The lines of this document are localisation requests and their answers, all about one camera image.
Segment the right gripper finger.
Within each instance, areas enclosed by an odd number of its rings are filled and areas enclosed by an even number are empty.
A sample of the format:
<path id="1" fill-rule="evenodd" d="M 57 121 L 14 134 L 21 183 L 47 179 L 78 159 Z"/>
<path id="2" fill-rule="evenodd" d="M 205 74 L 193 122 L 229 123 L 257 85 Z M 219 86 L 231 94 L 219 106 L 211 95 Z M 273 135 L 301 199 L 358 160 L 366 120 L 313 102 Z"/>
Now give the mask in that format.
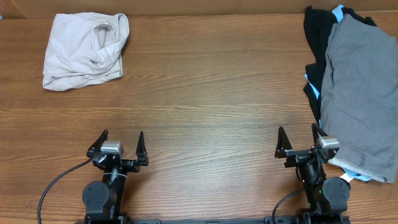
<path id="1" fill-rule="evenodd" d="M 317 123 L 312 123 L 312 134 L 314 143 L 317 142 L 319 137 L 328 136 Z"/>
<path id="2" fill-rule="evenodd" d="M 278 129 L 278 138 L 277 138 L 277 145 L 275 149 L 274 157 L 281 159 L 286 158 L 291 155 L 293 152 L 292 146 L 290 141 L 287 137 L 287 134 L 282 126 Z"/>

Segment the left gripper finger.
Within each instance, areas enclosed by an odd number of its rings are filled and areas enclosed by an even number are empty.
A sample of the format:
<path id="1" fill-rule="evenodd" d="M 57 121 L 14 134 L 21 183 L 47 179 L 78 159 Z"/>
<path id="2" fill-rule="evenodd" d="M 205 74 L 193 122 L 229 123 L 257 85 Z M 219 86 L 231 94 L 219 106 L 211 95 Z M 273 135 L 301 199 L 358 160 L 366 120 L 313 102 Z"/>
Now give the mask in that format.
<path id="1" fill-rule="evenodd" d="M 147 155 L 145 142 L 144 142 L 144 133 L 141 131 L 139 140 L 136 147 L 136 156 L 137 156 L 137 163 L 139 166 L 148 166 L 149 165 L 149 158 Z"/>
<path id="2" fill-rule="evenodd" d="M 99 138 L 88 148 L 86 156 L 93 157 L 96 152 L 99 152 L 102 144 L 108 139 L 108 130 L 105 129 Z"/>

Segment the grey shorts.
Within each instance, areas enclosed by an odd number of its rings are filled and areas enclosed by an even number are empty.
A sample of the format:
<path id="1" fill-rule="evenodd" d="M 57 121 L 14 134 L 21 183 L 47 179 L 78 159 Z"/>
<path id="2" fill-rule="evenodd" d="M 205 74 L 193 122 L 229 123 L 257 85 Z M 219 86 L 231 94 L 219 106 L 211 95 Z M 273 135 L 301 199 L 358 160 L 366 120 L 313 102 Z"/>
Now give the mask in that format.
<path id="1" fill-rule="evenodd" d="M 346 14 L 325 53 L 321 127 L 340 143 L 330 164 L 394 183 L 397 175 L 397 41 Z"/>

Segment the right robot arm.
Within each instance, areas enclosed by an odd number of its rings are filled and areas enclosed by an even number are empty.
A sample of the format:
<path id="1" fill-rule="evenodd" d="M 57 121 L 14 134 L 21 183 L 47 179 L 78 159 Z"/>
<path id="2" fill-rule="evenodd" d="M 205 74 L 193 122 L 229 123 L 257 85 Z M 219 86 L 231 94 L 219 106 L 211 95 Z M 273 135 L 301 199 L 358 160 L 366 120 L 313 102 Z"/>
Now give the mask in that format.
<path id="1" fill-rule="evenodd" d="M 274 157 L 285 159 L 285 167 L 293 167 L 296 177 L 303 184 L 302 190 L 297 190 L 281 199 L 272 211 L 272 223 L 292 224 L 345 224 L 349 217 L 347 201 L 351 186 L 341 177 L 326 176 L 323 164 L 336 156 L 340 149 L 338 140 L 324 132 L 317 123 L 312 124 L 314 145 L 310 149 L 295 151 L 287 137 L 284 128 L 278 130 L 277 146 Z M 276 211 L 287 199 L 305 193 L 308 208 L 297 210 L 296 215 L 277 216 Z"/>

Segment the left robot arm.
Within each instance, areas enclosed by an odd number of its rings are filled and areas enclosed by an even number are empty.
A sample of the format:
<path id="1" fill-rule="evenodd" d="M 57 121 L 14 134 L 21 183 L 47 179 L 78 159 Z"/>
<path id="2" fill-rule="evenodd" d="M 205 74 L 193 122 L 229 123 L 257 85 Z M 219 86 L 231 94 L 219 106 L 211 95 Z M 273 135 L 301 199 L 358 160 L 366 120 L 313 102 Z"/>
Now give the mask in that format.
<path id="1" fill-rule="evenodd" d="M 139 172 L 149 165 L 144 133 L 140 133 L 136 159 L 124 159 L 120 141 L 109 141 L 108 130 L 89 147 L 86 156 L 93 165 L 103 171 L 101 181 L 89 183 L 83 190 L 82 201 L 86 207 L 85 223 L 131 223 L 128 214 L 121 212 L 127 175 Z"/>

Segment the beige folded garment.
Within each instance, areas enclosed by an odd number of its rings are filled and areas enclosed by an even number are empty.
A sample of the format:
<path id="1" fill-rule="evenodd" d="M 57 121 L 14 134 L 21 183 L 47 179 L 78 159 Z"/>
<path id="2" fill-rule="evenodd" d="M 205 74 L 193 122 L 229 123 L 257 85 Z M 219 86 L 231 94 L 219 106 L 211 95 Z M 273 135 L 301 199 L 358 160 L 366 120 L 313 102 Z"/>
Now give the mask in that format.
<path id="1" fill-rule="evenodd" d="M 57 14 L 45 51 L 43 88 L 65 91 L 121 78 L 128 37 L 123 13 Z"/>

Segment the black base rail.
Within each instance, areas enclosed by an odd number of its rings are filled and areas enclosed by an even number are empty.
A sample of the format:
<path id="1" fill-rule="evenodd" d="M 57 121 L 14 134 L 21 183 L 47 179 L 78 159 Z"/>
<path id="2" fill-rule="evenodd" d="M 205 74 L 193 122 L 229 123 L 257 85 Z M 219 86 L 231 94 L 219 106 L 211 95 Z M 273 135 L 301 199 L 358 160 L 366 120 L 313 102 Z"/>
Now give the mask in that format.
<path id="1" fill-rule="evenodd" d="M 264 218 L 238 218 L 238 219 L 207 219 L 207 220 L 159 220 L 159 219 L 140 219 L 133 220 L 128 218 L 126 222 L 123 221 L 105 221 L 105 222 L 92 222 L 87 221 L 86 218 L 75 222 L 76 224 L 86 223 L 130 223 L 130 224 L 273 224 L 271 216 Z M 276 224 L 294 224 L 304 223 L 303 221 L 297 221 L 294 216 L 275 216 Z M 349 216 L 343 217 L 343 224 L 350 224 Z"/>

